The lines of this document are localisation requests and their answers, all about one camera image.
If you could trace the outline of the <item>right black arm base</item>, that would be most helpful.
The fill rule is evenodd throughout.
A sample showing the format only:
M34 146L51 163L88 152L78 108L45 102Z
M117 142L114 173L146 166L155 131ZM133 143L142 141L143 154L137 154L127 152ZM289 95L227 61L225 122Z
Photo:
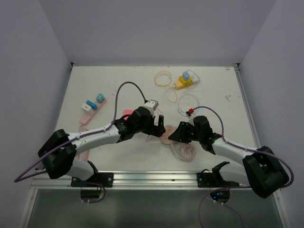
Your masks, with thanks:
M199 188L223 188L223 187L239 187L240 184L233 181L223 180L219 174L209 170L203 170L196 173L197 186Z

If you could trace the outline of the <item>pink plug adapter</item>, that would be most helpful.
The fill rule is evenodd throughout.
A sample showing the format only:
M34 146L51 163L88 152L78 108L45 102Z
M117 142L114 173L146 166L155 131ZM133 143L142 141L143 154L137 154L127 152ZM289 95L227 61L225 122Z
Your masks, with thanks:
M132 113L133 113L132 109L125 109L123 111L123 117L124 117L124 119L127 119Z

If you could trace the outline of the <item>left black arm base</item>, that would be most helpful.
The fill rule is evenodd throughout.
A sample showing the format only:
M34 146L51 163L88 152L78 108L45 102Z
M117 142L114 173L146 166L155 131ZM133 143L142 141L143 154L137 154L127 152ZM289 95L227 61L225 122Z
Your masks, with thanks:
M71 187L89 188L100 187L111 188L113 186L114 174L112 172L99 172L94 174L89 180L80 180L76 177L72 178Z

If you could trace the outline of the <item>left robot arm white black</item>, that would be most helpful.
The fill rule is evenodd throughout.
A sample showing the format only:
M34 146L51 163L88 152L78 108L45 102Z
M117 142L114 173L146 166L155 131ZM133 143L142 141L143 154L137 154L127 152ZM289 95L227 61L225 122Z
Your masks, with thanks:
M92 131L66 133L60 129L42 146L38 156L50 179L67 175L92 187L99 180L97 168L91 161L80 161L75 157L99 146L130 140L137 133L161 137L165 133L164 117L159 115L157 124L154 120L154 114L140 106L127 118L121 117Z

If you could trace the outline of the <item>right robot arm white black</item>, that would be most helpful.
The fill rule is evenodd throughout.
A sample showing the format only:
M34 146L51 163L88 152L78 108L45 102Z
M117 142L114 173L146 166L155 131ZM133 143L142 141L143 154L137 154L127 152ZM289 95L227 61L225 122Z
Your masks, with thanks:
M227 158L208 173L197 173L199 187L250 187L256 195L267 198L280 188L293 183L294 174L287 173L287 165L274 156L266 146L246 148L225 140L213 132L207 117L195 116L180 122L169 140L199 142L202 148L214 155Z

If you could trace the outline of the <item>pink rectangular power strip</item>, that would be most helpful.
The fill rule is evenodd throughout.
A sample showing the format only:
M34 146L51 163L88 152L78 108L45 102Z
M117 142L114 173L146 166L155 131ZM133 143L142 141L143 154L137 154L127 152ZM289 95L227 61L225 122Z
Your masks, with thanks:
M106 99L104 99L101 103L98 102L97 100L95 100L93 103L97 107L96 110L94 110L87 103L84 103L84 104L81 105L81 109L83 111L83 115L79 119L79 123L80 124L87 125L97 115L97 113L102 109L102 107L106 103Z

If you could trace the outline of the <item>teal plug adapter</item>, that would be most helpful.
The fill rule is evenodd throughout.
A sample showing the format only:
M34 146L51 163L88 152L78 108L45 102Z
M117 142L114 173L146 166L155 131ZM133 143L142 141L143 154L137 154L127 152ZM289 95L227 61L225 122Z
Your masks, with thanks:
M97 96L96 96L96 101L98 103L102 103L104 101L104 95L102 93L99 93Z

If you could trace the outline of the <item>blue plug adapter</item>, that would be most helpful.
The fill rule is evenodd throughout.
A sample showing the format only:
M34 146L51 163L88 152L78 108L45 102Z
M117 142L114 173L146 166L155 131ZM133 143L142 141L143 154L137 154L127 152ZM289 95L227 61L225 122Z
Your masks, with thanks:
M89 105L93 110L97 110L98 109L98 105L90 100L86 101L86 104Z

